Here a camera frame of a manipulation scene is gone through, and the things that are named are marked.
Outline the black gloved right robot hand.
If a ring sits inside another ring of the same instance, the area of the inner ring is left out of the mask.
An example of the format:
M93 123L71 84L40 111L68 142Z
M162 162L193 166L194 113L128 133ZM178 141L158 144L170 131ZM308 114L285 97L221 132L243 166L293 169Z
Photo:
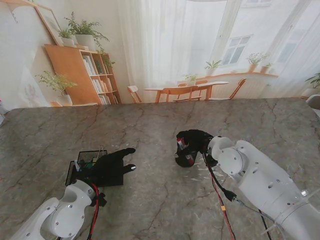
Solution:
M183 139L187 145L183 150L178 150L178 156L189 155L192 152L200 152L201 154L208 151L209 142L213 139L213 136L207 132L198 129L190 129L186 131L180 131L176 135L177 139Z

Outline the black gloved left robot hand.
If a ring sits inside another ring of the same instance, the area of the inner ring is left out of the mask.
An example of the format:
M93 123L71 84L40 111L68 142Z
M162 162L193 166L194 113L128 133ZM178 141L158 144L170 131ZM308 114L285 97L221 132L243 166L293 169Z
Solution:
M136 169L134 164L124 165L124 157L133 154L134 148L124 148L101 156L89 171L89 179L98 188L124 185L124 175Z

